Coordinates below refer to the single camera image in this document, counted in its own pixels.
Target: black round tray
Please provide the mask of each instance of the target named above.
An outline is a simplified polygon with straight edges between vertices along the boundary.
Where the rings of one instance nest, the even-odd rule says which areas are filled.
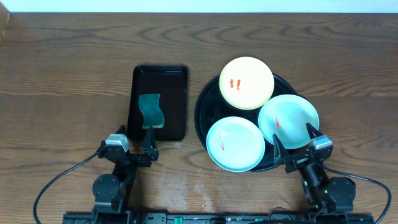
[[[215,77],[202,90],[195,107],[195,129],[203,147],[206,148],[206,137],[211,126],[220,119],[229,116],[239,116],[253,122],[257,127],[260,108],[254,110],[241,110],[230,105],[221,94],[219,88],[220,76]],[[297,92],[283,78],[274,73],[275,87],[272,97],[293,94]],[[266,171],[277,167],[274,164],[274,146],[266,141],[266,153],[258,165],[250,171]]]

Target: teal cloth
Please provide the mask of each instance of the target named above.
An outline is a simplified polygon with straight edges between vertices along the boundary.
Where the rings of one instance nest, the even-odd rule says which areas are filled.
[[[144,115],[143,129],[148,129],[151,126],[154,128],[163,128],[164,115],[159,106],[160,94],[143,94],[139,95],[138,107]]]

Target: green sponge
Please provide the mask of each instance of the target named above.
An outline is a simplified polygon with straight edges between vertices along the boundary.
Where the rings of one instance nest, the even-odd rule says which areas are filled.
[[[151,126],[154,128],[163,128],[164,115],[159,107],[160,94],[143,94],[139,95],[138,107],[144,115],[143,129],[148,129]]]

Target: wooden table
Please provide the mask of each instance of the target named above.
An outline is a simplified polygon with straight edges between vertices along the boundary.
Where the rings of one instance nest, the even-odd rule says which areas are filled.
[[[300,210],[298,172],[219,168],[200,144],[193,111],[203,87],[240,56],[263,60],[317,108],[335,142],[331,168],[380,180],[398,220],[398,15],[12,14],[0,47],[0,222],[32,223],[33,202],[57,174],[127,123],[132,71],[189,67],[185,139],[159,144],[140,169],[132,205],[170,212]],[[44,223],[90,212],[91,186],[113,164],[94,159],[54,183],[39,203]],[[357,184],[355,212],[377,218],[386,192]]]

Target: white plate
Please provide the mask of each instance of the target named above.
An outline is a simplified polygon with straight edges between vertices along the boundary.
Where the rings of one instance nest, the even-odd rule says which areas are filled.
[[[217,165],[233,172],[254,168],[266,151],[259,128],[240,117],[223,118],[213,124],[206,137],[206,147]]]
[[[296,95],[279,95],[260,110],[259,127],[265,139],[274,143],[276,134],[286,149],[297,149],[310,143],[306,123],[319,129],[318,112],[306,99]]]
[[[221,72],[220,90],[229,104],[252,110],[264,105],[271,97],[274,76],[269,67],[256,58],[236,58]]]

